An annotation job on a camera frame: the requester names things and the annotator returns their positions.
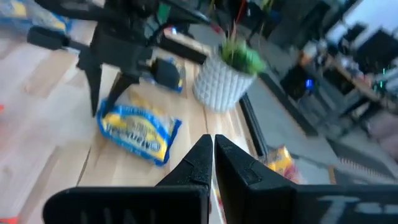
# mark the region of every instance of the green plant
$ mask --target green plant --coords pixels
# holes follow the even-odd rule
[[[237,40],[234,34],[220,46],[220,57],[235,70],[249,75],[257,75],[266,68],[266,63],[259,54],[247,46],[245,41]]]

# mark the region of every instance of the textured white pot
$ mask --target textured white pot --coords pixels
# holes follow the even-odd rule
[[[193,94],[206,107],[224,113],[235,106],[255,79],[228,66],[214,50],[193,82]]]

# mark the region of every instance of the yellow chip bag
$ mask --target yellow chip bag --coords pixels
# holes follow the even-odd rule
[[[131,96],[132,105],[115,105],[102,118],[105,101],[97,115],[103,135],[129,152],[163,166],[181,121],[153,107],[139,95]]]
[[[304,182],[285,146],[269,154],[266,166],[296,184]]]

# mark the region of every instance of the wooden table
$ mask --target wooden table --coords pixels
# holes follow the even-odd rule
[[[72,36],[88,43],[95,23],[77,23]],[[11,34],[0,36],[0,218],[42,223],[42,205],[74,186],[153,186],[184,157],[202,134],[224,134],[249,152],[252,147],[240,106],[214,114],[199,104],[192,83],[200,66],[180,58],[186,69],[181,95],[148,83],[133,90],[182,120],[170,160],[156,167],[102,137],[90,113],[85,76],[77,57],[29,45]],[[210,49],[172,35],[196,49]],[[100,97],[109,93],[118,70],[103,67]]]

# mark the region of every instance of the potted plant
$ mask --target potted plant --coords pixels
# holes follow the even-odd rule
[[[235,33],[212,51],[193,82],[197,100],[217,113],[233,108],[266,67],[258,53]]]

